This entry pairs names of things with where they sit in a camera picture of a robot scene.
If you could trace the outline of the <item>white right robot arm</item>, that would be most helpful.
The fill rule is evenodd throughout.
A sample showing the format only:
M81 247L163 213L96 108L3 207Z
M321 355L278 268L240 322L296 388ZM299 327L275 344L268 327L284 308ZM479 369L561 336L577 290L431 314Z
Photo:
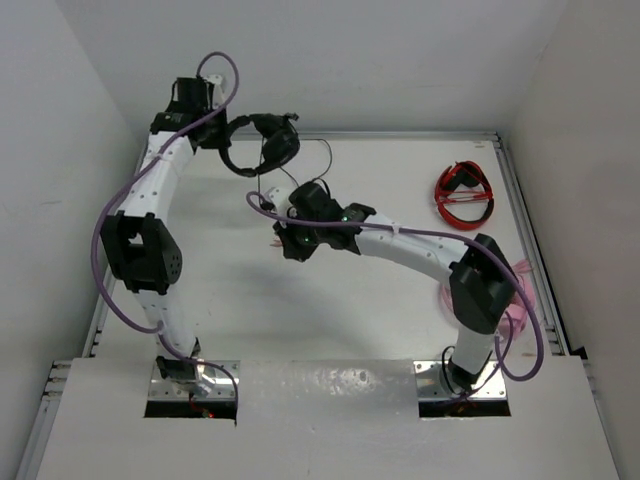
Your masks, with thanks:
M471 391L494 351L494 336L516 289L513 272L495 240L479 234L472 246L443 236L405 233L373 207L342 206L312 182L273 187L265 207L285 258L304 262L322 244L334 250L388 260L438 281L450 294L459 323L442 378L455 393Z

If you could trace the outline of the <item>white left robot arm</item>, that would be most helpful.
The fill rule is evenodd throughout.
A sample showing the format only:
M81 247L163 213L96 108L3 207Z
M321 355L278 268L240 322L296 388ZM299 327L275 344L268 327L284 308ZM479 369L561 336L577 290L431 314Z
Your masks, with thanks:
M179 78L167 108L151 123L141 177L107 215L100 231L113 276L142 308L157 344L161 378L192 399L205 395L200 344L188 326L176 284L182 252L170 233L169 209L186 166L210 126L190 125L219 109L226 100L224 76Z

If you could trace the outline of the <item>black headphones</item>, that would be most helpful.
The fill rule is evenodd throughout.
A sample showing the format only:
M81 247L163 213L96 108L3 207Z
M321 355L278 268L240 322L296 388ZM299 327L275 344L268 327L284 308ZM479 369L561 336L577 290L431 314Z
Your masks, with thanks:
M235 118L227 125L227 144L218 150L222 163L233 173L245 178L254 178L279 169L292 160L300 150L300 139L294 126L299 120L297 113L276 115L254 113ZM253 125L262 137L261 160L255 168L240 168L231 159L229 148L231 137L239 129Z

